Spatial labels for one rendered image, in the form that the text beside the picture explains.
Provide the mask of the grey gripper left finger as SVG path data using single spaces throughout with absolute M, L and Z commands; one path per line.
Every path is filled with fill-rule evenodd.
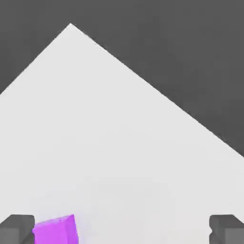
M 34 244 L 33 215 L 11 214 L 0 223 L 0 244 Z

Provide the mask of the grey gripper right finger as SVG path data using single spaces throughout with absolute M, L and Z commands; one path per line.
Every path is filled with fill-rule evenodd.
M 209 244 L 244 244 L 244 223 L 234 215 L 211 215 L 209 226 Z

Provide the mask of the small purple cube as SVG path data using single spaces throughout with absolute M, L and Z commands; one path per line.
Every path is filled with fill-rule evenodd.
M 35 224 L 34 244 L 79 244 L 74 215 L 67 215 Z

